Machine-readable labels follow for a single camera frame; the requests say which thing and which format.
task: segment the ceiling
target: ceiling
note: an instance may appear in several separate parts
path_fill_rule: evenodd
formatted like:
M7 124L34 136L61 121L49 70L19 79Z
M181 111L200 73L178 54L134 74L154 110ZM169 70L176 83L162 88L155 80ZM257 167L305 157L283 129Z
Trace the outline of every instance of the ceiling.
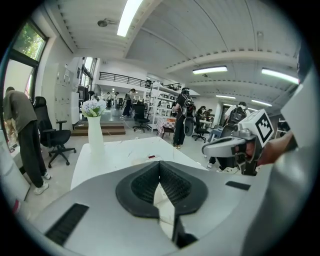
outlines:
M283 107L296 88L261 74L268 68L296 77L301 41L290 21L268 1L143 0L126 37L117 36L117 24L97 25L105 18L118 23L126 2L57 0L79 53L143 63L201 96L230 95L247 103L256 99L272 104L269 111ZM228 71L208 77L192 73L219 65Z

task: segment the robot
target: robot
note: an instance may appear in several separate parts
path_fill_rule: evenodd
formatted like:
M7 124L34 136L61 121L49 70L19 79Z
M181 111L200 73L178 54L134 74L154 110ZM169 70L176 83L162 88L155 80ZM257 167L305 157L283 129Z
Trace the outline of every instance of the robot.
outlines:
M255 176L257 161L263 147L274 134L272 123L264 109L252 112L235 124L231 136L214 140L202 147L206 156L216 157L220 168L237 167L243 175ZM246 155L247 143L254 144L254 154Z
M318 84L313 68L281 110L297 148L264 165L256 176L146 162L83 182L43 210L34 226L25 221L23 227L52 255L260 255L293 224L316 180ZM264 111L250 117L202 152L219 161L234 158L246 172L274 132ZM244 154L246 142L255 142L251 158ZM152 204L159 183L175 207L171 239Z

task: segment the white cabinet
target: white cabinet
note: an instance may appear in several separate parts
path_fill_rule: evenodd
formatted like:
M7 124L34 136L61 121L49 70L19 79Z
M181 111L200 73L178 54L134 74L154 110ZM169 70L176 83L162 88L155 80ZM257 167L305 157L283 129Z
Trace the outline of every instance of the white cabinet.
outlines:
M57 130L57 121L66 121L62 129L72 130L70 99L73 76L61 63L47 65L44 70L41 96L46 99L52 127Z

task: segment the black backpack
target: black backpack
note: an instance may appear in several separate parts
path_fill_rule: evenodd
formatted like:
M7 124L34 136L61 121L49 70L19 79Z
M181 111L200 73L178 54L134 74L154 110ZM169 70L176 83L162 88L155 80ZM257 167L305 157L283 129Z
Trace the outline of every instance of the black backpack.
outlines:
M231 111L227 124L234 125L247 117L247 108L243 109L241 106L236 105L236 108Z

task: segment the white shelving unit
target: white shelving unit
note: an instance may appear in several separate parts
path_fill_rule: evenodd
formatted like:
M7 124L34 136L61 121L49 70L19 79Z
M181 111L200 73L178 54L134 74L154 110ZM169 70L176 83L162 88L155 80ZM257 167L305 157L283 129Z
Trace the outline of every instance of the white shelving unit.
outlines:
M154 95L150 97L148 113L150 114L149 116L152 116L152 123L147 126L151 129L151 132L153 132L153 130L157 129L157 121L159 118L170 117L172 104L177 100L180 91L169 89L160 83L155 83L152 86L151 93L154 93ZM158 106L159 101L161 101L161 103L167 102L166 105L170 107Z

